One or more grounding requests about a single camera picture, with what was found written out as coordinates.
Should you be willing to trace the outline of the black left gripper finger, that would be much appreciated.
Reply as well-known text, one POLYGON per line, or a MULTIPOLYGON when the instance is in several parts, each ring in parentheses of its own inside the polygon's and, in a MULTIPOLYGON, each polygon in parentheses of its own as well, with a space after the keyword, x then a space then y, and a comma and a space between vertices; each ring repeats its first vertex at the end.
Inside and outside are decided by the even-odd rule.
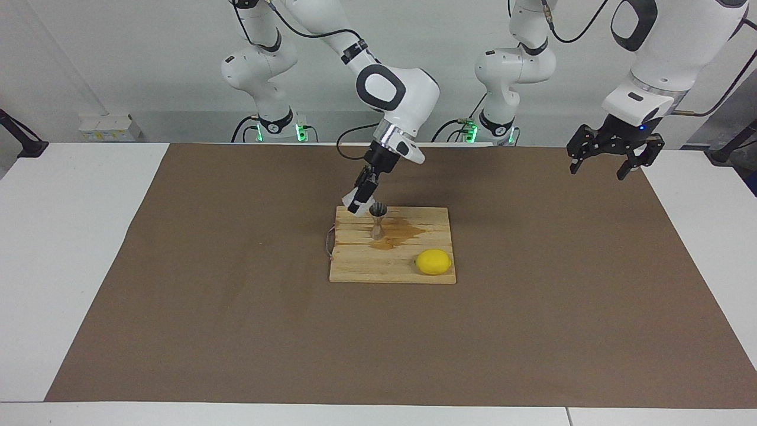
POLYGON ((664 148, 665 142, 662 137, 649 137, 644 140, 644 145, 644 150, 640 154, 636 154, 635 149, 641 147, 641 142, 625 148, 623 154, 626 156, 626 160, 616 172, 618 180, 623 181, 630 172, 634 172, 641 167, 651 166, 664 148))
POLYGON ((566 151, 571 158, 570 173, 576 175, 583 161, 589 157, 599 156, 603 152, 600 149, 600 132, 582 124, 570 138, 566 145, 566 151))

